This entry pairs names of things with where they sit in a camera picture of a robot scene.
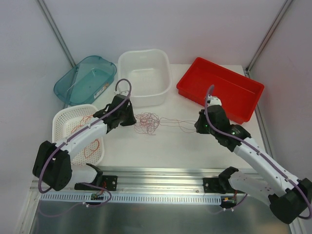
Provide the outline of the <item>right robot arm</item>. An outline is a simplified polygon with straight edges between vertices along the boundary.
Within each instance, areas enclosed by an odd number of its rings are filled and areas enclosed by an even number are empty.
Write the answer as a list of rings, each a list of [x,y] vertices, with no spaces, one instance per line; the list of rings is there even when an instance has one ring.
[[[289,173],[267,153],[265,153],[251,134],[242,126],[230,124],[220,104],[206,104],[199,112],[195,123],[196,132],[210,134],[230,152],[245,160],[264,179],[252,179],[235,167],[229,167],[219,174],[217,182],[209,189],[225,194],[232,190],[244,192],[267,205],[271,212],[285,224],[303,216],[305,210],[312,209],[312,182],[299,179]]]

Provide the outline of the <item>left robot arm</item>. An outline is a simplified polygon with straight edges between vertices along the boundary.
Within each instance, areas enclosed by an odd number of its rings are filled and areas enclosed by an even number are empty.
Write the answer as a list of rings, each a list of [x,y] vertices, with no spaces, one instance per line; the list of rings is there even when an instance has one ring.
[[[136,123],[129,96],[115,95],[104,109],[95,112],[91,120],[80,129],[57,142],[44,141],[38,149],[32,173],[38,178],[39,192],[44,194],[42,184],[48,190],[60,191],[66,186],[82,190],[103,189],[103,173],[93,164],[72,165],[72,159],[96,139],[108,134],[118,126]]]

